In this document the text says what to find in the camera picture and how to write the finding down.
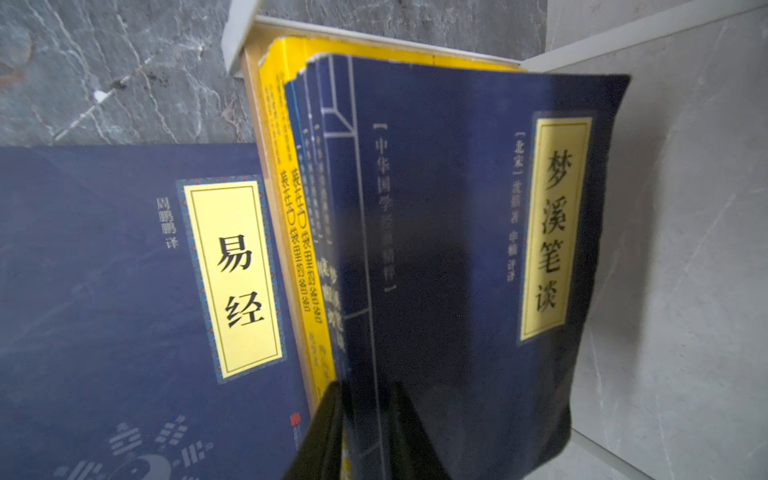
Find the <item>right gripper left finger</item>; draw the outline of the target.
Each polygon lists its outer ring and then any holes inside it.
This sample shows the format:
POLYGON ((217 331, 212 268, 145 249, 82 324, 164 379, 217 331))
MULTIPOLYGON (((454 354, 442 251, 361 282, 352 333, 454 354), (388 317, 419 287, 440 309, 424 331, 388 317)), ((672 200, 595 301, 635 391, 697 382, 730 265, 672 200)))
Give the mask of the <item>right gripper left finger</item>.
POLYGON ((344 430, 342 388, 331 382, 283 480, 339 480, 344 430))

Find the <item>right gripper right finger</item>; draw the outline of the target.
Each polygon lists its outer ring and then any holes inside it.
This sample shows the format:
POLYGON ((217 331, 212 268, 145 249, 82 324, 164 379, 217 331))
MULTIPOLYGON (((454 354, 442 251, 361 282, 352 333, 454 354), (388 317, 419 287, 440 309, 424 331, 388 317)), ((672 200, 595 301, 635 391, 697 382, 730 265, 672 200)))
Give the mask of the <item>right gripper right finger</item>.
POLYGON ((393 479, 450 479, 401 383, 393 383, 390 388, 388 424, 393 479))

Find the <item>blue book hidden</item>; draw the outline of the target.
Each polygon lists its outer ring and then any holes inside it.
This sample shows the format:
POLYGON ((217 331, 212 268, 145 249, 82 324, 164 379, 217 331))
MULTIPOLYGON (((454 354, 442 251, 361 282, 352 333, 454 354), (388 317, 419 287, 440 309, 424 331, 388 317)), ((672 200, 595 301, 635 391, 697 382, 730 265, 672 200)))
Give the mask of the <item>blue book hidden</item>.
POLYGON ((352 472, 394 472, 402 387, 446 474, 521 479, 571 437, 626 74, 326 55, 322 110, 352 472))

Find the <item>purple blue book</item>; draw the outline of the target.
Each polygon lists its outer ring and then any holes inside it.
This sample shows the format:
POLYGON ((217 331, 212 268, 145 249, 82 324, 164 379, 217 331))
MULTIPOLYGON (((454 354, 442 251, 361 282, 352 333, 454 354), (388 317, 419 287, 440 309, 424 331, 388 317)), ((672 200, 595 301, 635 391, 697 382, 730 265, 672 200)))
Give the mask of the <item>purple blue book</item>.
POLYGON ((314 242, 316 270, 319 274, 323 307, 331 342, 330 351, 336 377, 339 381, 343 381, 347 376, 347 366, 341 349, 344 338, 343 333, 339 330, 340 315, 333 304, 335 287, 332 281, 332 264, 327 259, 328 240, 321 201, 323 188, 320 185, 320 181, 324 179, 324 174, 320 172, 320 168, 323 166, 320 160, 322 147, 318 144, 321 129, 318 112, 313 103, 312 94, 316 92, 316 88, 312 86, 311 73, 310 66, 307 65, 299 71, 293 81, 302 146, 305 150, 303 166, 306 170, 307 183, 304 187, 304 194, 310 207, 310 228, 314 242))

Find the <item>yellow cartoon book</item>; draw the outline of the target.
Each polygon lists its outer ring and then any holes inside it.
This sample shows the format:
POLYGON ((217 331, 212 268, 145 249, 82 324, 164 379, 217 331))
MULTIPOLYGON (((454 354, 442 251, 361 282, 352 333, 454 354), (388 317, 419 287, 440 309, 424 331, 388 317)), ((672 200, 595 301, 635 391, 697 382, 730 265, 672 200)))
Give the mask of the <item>yellow cartoon book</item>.
POLYGON ((258 132, 275 236, 294 322, 309 404, 316 408, 336 380, 328 325, 307 213, 302 203, 297 155, 285 84, 316 54, 331 53, 442 67, 516 71, 505 59, 428 45, 392 43, 378 37, 322 37, 301 33, 254 33, 244 47, 242 72, 258 132))

